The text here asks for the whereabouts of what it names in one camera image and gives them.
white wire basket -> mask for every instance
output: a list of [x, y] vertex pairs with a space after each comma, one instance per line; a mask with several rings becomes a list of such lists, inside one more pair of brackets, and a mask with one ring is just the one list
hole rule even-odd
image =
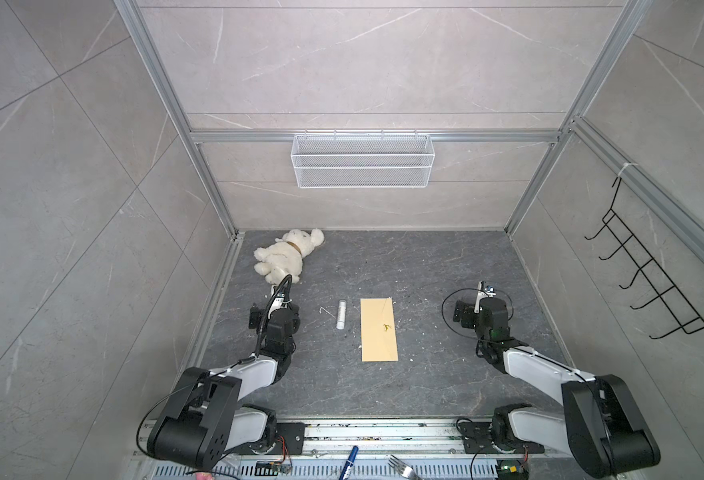
[[301, 134], [290, 151], [299, 188], [426, 187], [427, 134]]

wall hook rack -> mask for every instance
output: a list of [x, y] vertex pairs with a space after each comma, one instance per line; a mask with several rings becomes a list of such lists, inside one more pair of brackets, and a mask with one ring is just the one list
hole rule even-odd
[[[637, 270], [634, 273], [634, 276], [632, 276], [631, 282], [629, 282], [629, 284], [626, 286], [619, 284], [619, 287], [621, 287], [624, 290], [629, 289], [632, 285], [634, 285], [634, 281], [637, 279], [637, 277], [640, 274], [642, 274], [642, 276], [645, 278], [645, 281], [648, 284], [650, 284], [650, 288], [653, 289], [653, 291], [654, 291], [654, 293], [656, 293], [656, 295], [640, 306], [630, 306], [630, 308], [632, 310], [639, 310], [639, 309], [645, 308], [646, 306], [650, 305], [652, 302], [654, 302], [656, 300], [660, 300], [664, 304], [666, 310], [669, 311], [669, 314], [672, 315], [672, 318], [674, 319], [674, 321], [677, 323], [678, 326], [676, 328], [673, 328], [672, 330], [669, 330], [668, 332], [664, 333], [663, 335], [659, 335], [659, 336], [650, 335], [649, 337], [651, 339], [654, 339], [654, 340], [663, 339], [665, 336], [670, 335], [678, 330], [682, 330], [683, 332], [685, 332], [688, 335], [690, 335], [691, 333], [702, 331], [704, 329], [704, 319], [701, 316], [701, 314], [698, 313], [698, 310], [696, 310], [696, 308], [692, 305], [692, 303], [687, 299], [687, 297], [682, 292], [682, 290], [680, 290], [680, 288], [677, 286], [677, 284], [674, 283], [674, 280], [672, 280], [671, 277], [669, 276], [669, 274], [666, 273], [666, 271], [661, 266], [661, 264], [658, 263], [658, 261], [656, 260], [656, 257], [654, 257], [653, 255], [650, 254], [650, 251], [648, 251], [648, 249], [645, 247], [645, 245], [643, 245], [643, 243], [640, 241], [640, 239], [637, 238], [637, 236], [634, 234], [632, 229], [629, 228], [629, 226], [625, 224], [625, 222], [621, 219], [621, 217], [618, 216], [618, 213], [616, 213], [616, 211], [614, 210], [614, 206], [616, 203], [616, 196], [618, 195], [618, 189], [620, 188], [620, 186], [621, 186], [621, 177], [616, 177], [616, 179], [613, 181], [613, 185], [611, 185], [611, 188], [615, 187], [615, 192], [613, 193], [613, 200], [610, 202], [610, 208], [608, 208], [605, 215], [602, 216], [602, 227], [600, 227], [600, 229], [596, 232], [595, 235], [585, 236], [584, 238], [586, 240], [594, 240], [597, 235], [602, 233], [603, 230], [609, 231], [610, 234], [613, 235], [613, 237], [618, 242], [618, 244], [619, 244], [618, 248], [616, 248], [612, 254], [610, 254], [606, 257], [598, 256], [598, 258], [600, 260], [609, 260], [610, 258], [613, 257], [613, 255], [615, 255], [618, 252], [623, 250], [624, 252], [626, 252], [626, 254], [629, 256], [629, 258], [635, 264]], [[610, 227], [611, 222], [614, 222], [614, 223], [618, 222], [621, 225], [623, 225], [624, 228], [626, 229], [626, 231], [629, 232], [629, 236], [625, 240], [621, 240], [619, 238], [619, 236], [616, 235], [613, 228]], [[636, 242], [636, 244], [639, 245], [640, 248], [645, 252], [645, 254], [647, 254], [648, 257], [650, 258], [648, 261], [644, 262], [643, 264], [640, 264], [637, 261], [637, 259], [634, 257], [634, 255], [632, 255], [632, 253], [626, 248], [626, 244], [628, 244], [629, 241], [633, 240], [633, 239]], [[660, 270], [660, 272], [662, 274], [664, 274], [664, 277], [671, 283], [670, 287], [665, 288], [664, 290], [659, 290], [658, 287], [656, 287], [656, 285], [650, 280], [650, 277], [646, 274], [645, 269], [648, 266], [651, 266], [653, 264], [658, 268], [658, 270]], [[664, 299], [665, 294], [673, 292], [673, 291], [674, 291], [674, 293], [679, 294], [682, 297], [682, 299], [685, 301], [685, 303], [687, 303], [687, 305], [692, 310], [693, 315], [694, 315], [692, 320], [688, 320], [686, 322], [680, 321], [680, 319], [674, 313], [672, 308], [669, 306], [669, 303], [666, 302], [666, 300]]]

white cylinder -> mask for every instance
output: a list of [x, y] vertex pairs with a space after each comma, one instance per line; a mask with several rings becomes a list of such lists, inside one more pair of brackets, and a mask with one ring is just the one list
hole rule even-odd
[[347, 301], [339, 300], [339, 312], [336, 317], [336, 328], [344, 330], [344, 320], [347, 317]]

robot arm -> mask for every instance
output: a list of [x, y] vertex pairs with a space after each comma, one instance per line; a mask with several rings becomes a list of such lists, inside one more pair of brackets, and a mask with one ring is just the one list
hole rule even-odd
[[543, 356], [510, 334], [506, 303], [491, 287], [480, 311], [456, 302], [453, 321], [475, 331], [475, 354], [502, 373], [530, 383], [563, 406], [562, 413], [530, 405], [496, 408], [492, 436], [504, 445], [536, 442], [570, 453], [594, 478], [657, 465], [660, 451], [626, 383], [594, 376]]
[[274, 412], [253, 405], [237, 408], [251, 392], [279, 381], [296, 350], [293, 334], [300, 325], [299, 308], [289, 299], [289, 279], [271, 300], [266, 325], [259, 325], [266, 310], [251, 308], [249, 327], [263, 329], [263, 341], [251, 356], [226, 368], [184, 371], [149, 434], [150, 456], [210, 472], [232, 448], [272, 448]]

yellow envelope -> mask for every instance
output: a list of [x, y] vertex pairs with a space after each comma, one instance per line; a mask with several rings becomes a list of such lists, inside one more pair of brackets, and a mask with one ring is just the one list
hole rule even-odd
[[391, 298], [361, 298], [359, 300], [364, 362], [394, 362], [397, 360], [395, 312]]

